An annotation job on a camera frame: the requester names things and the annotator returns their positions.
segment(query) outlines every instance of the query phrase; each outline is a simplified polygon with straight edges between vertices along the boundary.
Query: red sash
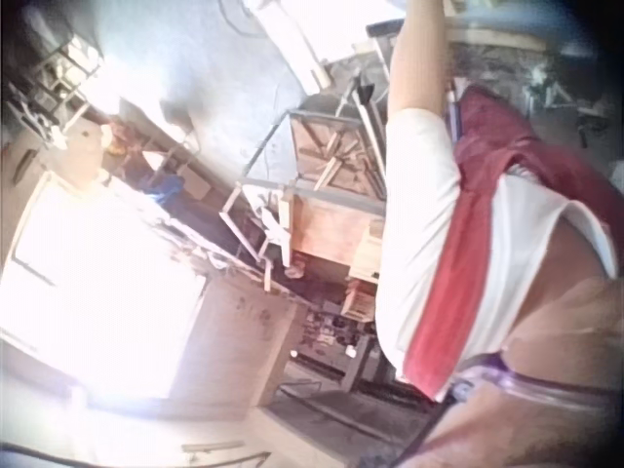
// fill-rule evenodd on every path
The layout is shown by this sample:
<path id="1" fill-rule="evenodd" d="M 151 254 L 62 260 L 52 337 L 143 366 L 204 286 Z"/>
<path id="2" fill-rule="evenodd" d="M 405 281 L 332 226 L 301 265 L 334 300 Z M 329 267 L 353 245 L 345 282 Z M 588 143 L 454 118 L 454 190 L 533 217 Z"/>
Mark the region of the red sash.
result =
<path id="1" fill-rule="evenodd" d="M 491 202 L 511 166 L 520 164 L 545 186 L 583 202 L 610 228 L 624 265 L 624 198 L 608 180 L 569 149 L 540 141 L 520 113 L 482 89 L 466 90 L 460 108 L 461 191 L 404 363 L 409 381 L 432 399 L 451 377 L 475 323 L 488 275 Z"/>

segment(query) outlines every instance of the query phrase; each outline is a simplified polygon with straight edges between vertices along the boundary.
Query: white shirt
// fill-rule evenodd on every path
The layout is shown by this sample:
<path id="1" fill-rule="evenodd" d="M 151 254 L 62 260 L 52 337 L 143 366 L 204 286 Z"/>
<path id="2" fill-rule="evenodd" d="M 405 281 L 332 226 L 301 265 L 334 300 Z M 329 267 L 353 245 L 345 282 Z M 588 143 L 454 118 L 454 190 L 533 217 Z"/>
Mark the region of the white shirt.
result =
<path id="1" fill-rule="evenodd" d="M 388 199 L 375 320 L 384 354 L 402 371 L 449 231 L 460 175 L 439 116 L 404 109 L 392 116 L 386 134 Z M 510 170 L 500 178 L 492 200 L 486 288 L 461 360 L 499 349 L 560 216 L 594 246 L 606 274 L 617 275 L 613 245 L 590 210 L 527 171 L 516 174 Z"/>

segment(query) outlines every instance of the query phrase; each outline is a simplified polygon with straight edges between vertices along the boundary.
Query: bright window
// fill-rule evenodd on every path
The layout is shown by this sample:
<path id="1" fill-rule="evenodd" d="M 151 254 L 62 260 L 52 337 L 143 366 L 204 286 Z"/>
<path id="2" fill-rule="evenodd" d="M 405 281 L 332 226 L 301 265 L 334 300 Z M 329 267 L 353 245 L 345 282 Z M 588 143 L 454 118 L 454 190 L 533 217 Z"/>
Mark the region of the bright window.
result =
<path id="1" fill-rule="evenodd" d="M 167 397 L 206 279 L 112 191 L 47 182 L 0 285 L 0 332 L 100 394 Z"/>

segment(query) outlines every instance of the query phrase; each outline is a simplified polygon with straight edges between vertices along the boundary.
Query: person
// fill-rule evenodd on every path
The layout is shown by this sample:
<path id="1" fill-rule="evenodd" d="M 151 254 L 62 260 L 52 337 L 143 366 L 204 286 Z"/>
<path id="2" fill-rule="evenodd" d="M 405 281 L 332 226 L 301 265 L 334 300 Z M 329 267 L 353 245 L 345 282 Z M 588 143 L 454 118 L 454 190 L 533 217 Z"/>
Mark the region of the person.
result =
<path id="1" fill-rule="evenodd" d="M 460 363 L 494 352 L 535 378 L 616 391 L 624 201 L 476 87 L 461 98 L 463 135 L 453 148 L 443 120 L 442 4 L 408 1 L 391 63 L 381 348 L 438 401 Z M 405 466 L 569 463 L 611 428 L 613 408 L 543 406 L 485 383 Z"/>

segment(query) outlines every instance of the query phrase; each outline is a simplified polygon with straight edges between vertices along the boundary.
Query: skin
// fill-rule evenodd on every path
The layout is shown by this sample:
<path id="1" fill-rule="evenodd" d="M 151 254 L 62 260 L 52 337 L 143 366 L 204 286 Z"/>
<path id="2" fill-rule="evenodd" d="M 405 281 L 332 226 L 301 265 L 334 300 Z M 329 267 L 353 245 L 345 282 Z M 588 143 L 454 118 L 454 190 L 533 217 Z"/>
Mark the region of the skin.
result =
<path id="1" fill-rule="evenodd" d="M 439 0 L 408 3 L 391 65 L 390 119 L 406 108 L 443 113 L 447 43 L 442 5 Z M 621 383 L 621 349 L 606 345 L 602 334 L 578 332 L 600 329 L 621 335 L 622 310 L 623 283 L 606 277 L 592 246 L 562 219 L 507 338 L 510 350 L 506 361 L 512 369 L 534 376 L 617 386 Z M 571 456 L 589 450 L 591 441 L 601 439 L 612 415 L 608 410 L 591 415 L 545 407 L 484 385 L 468 403 L 447 414 L 423 453 L 404 466 L 570 462 Z"/>

